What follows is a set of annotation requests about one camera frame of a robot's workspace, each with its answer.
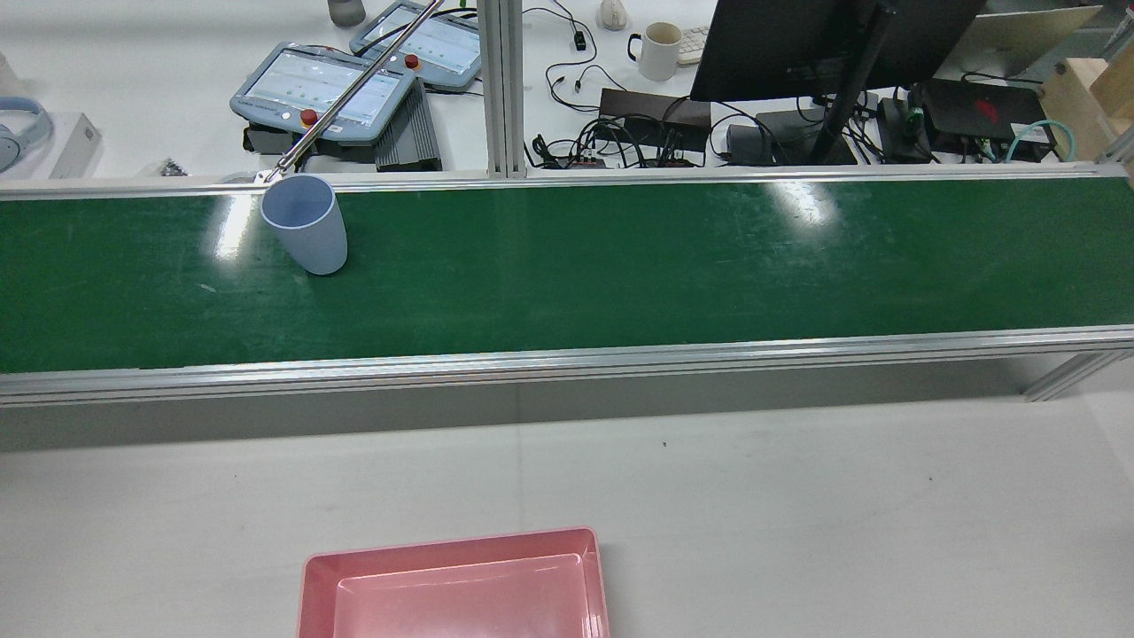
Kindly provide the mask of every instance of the computer monitor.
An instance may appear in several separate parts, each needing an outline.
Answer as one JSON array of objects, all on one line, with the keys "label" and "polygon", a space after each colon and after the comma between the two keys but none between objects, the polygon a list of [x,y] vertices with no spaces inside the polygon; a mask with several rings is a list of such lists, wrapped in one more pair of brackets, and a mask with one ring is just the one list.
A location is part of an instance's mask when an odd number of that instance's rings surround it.
[{"label": "computer monitor", "polygon": [[777,139],[772,153],[779,163],[853,163],[841,130],[860,93],[932,77],[983,6],[984,0],[719,0],[689,99],[836,93],[821,121],[795,112],[768,121]]}]

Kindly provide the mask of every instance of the gray cup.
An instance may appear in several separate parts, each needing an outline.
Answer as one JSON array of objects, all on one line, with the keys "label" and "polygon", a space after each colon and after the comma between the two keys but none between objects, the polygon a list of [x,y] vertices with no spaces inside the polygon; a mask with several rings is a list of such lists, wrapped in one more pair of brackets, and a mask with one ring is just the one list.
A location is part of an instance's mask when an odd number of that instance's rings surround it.
[{"label": "gray cup", "polygon": [[276,181],[260,202],[260,215],[307,272],[330,274],[346,263],[347,230],[325,179],[293,175]]}]

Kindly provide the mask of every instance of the touchscreen display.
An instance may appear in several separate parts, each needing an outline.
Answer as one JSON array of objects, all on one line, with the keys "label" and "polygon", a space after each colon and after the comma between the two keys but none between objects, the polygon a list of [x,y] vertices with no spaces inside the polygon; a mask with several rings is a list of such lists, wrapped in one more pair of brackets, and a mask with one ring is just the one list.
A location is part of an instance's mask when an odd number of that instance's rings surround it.
[{"label": "touchscreen display", "polygon": [[[256,79],[247,95],[301,110],[324,112],[362,73],[362,69],[285,50]],[[373,125],[397,84],[398,80],[392,77],[375,75],[347,102],[338,117],[364,126]]]},{"label": "touchscreen display", "polygon": [[[366,41],[390,33],[417,18],[420,14],[398,7],[366,34]],[[481,54],[481,36],[442,20],[429,19],[401,45],[403,53],[414,53],[422,60],[456,74],[468,70]]]}]

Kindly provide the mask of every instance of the pink tray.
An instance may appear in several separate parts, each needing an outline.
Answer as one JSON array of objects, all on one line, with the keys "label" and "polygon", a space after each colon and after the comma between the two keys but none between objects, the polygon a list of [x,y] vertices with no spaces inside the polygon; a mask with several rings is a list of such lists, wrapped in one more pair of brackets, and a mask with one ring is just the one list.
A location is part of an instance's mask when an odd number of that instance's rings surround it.
[{"label": "pink tray", "polygon": [[587,528],[320,554],[298,638],[609,638]]}]

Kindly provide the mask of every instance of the headphones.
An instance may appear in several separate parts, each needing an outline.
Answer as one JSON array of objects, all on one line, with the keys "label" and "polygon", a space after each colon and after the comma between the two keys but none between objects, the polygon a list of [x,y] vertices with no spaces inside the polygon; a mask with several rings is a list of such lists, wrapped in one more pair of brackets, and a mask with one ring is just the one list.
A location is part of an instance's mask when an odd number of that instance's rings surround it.
[{"label": "headphones", "polygon": [[35,116],[31,126],[14,133],[0,124],[0,172],[19,161],[32,144],[51,134],[51,118],[43,105],[31,97],[0,97],[0,111],[27,111]]}]

